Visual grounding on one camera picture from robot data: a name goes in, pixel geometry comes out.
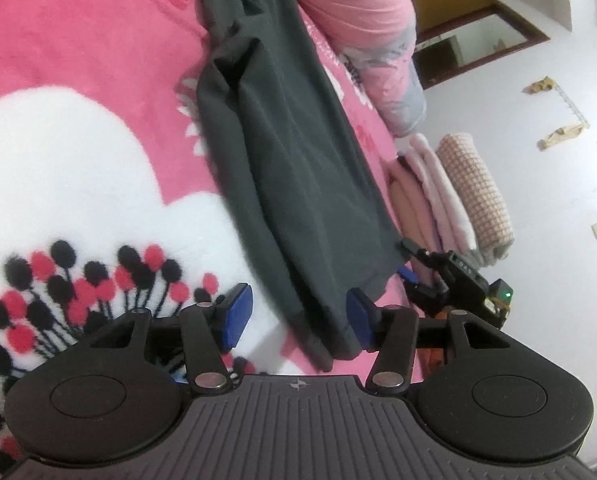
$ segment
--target white folded blanket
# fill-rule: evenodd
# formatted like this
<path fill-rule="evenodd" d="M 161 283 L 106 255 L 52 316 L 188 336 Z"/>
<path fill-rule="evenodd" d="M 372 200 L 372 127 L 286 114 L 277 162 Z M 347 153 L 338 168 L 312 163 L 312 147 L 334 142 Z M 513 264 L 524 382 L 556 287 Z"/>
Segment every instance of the white folded blanket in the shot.
<path fill-rule="evenodd" d="M 399 155 L 419 179 L 431 205 L 443 251 L 456 251 L 470 259 L 470 263 L 482 266 L 484 261 L 472 222 L 427 139 L 422 134 L 413 134 L 399 146 Z"/>

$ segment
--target silver screw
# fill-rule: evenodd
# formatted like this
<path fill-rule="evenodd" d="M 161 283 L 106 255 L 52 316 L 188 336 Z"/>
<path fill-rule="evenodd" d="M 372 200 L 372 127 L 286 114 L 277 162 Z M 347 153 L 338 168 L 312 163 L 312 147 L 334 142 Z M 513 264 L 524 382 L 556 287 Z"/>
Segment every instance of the silver screw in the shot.
<path fill-rule="evenodd" d="M 405 379 L 396 372 L 379 372 L 372 377 L 372 382 L 382 388 L 397 388 L 405 382 Z"/>
<path fill-rule="evenodd" d="M 194 382 L 201 388 L 217 390 L 227 384 L 227 378 L 217 372 L 205 372 L 204 374 L 197 375 Z"/>

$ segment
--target red dot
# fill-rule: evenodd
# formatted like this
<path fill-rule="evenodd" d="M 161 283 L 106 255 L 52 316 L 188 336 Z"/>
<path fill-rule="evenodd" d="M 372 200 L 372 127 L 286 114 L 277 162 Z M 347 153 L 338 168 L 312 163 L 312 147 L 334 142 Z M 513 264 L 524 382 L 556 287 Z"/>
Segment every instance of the red dot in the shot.
<path fill-rule="evenodd" d="M 76 326 L 83 326 L 87 321 L 88 308 L 74 298 L 67 306 L 67 320 Z"/>
<path fill-rule="evenodd" d="M 27 303 L 25 299 L 15 290 L 8 290 L 1 296 L 1 301 L 5 303 L 11 319 L 22 319 L 27 313 Z"/>
<path fill-rule="evenodd" d="M 46 282 L 56 272 L 56 265 L 54 260 L 41 251 L 32 253 L 30 257 L 30 266 L 32 267 L 32 275 L 37 280 Z"/>
<path fill-rule="evenodd" d="M 1 440 L 1 449 L 5 451 L 14 460 L 20 460 L 22 458 L 21 448 L 14 440 L 11 435 L 4 436 Z"/>
<path fill-rule="evenodd" d="M 34 330 L 24 324 L 15 325 L 7 330 L 7 342 L 15 352 L 27 354 L 34 348 L 36 335 Z"/>
<path fill-rule="evenodd" d="M 172 283 L 170 287 L 170 298 L 176 303 L 183 303 L 190 298 L 190 288 L 182 282 Z"/>
<path fill-rule="evenodd" d="M 116 280 L 120 290 L 127 292 L 130 290 L 130 288 L 134 288 L 134 280 L 132 280 L 132 275 L 123 266 L 118 266 L 116 267 L 116 270 L 114 270 L 114 280 Z"/>
<path fill-rule="evenodd" d="M 114 280 L 102 280 L 96 287 L 96 296 L 101 301 L 111 301 L 116 296 L 116 285 Z"/>
<path fill-rule="evenodd" d="M 214 296 L 218 292 L 218 279 L 211 272 L 206 272 L 203 276 L 203 288 Z"/>
<path fill-rule="evenodd" d="M 79 278 L 74 282 L 74 292 L 84 306 L 92 305 L 97 299 L 96 289 L 85 278 Z"/>
<path fill-rule="evenodd" d="M 145 249 L 143 259 L 147 264 L 147 267 L 149 267 L 152 272 L 156 272 L 163 266 L 165 253 L 163 253 L 163 250 L 158 245 L 150 245 Z"/>

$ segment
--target black electronic device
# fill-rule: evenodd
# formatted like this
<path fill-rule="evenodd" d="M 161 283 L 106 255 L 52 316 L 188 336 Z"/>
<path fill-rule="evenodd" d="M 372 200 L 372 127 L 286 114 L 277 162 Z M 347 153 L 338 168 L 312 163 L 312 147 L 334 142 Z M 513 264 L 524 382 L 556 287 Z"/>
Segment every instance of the black electronic device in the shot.
<path fill-rule="evenodd" d="M 416 275 L 406 267 L 399 270 L 407 297 L 425 314 L 434 317 L 451 305 L 476 314 L 496 328 L 502 328 L 509 315 L 513 295 L 513 290 L 507 283 L 497 280 L 490 285 L 478 270 L 454 251 L 429 252 L 409 238 L 401 242 L 401 247 L 407 260 L 416 258 L 438 272 L 447 285 L 447 290 L 441 292 L 420 283 Z"/>
<path fill-rule="evenodd" d="M 597 479 L 575 458 L 593 416 L 578 379 L 464 310 L 388 311 L 364 386 L 271 375 L 235 386 L 203 306 L 124 314 L 11 389 L 5 418 L 27 456 L 5 477 Z M 154 365 L 177 346 L 188 384 Z M 409 384 L 416 348 L 445 348 L 447 362 Z"/>

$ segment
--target pink blanket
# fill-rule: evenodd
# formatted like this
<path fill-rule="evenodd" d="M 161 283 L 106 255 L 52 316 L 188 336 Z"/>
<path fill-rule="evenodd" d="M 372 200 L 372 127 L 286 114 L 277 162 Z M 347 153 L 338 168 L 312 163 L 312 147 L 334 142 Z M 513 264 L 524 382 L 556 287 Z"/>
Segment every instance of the pink blanket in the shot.
<path fill-rule="evenodd" d="M 196 0 L 0 0 L 0 474 L 19 456 L 3 391 L 127 304 L 167 316 L 248 282 L 254 314 L 228 363 L 313 373 L 211 175 L 195 107 L 208 53 L 197 9 Z M 305 22 L 387 197 L 390 134 Z M 381 304 L 405 301 L 392 280 Z M 334 373 L 364 379 L 373 360 Z"/>

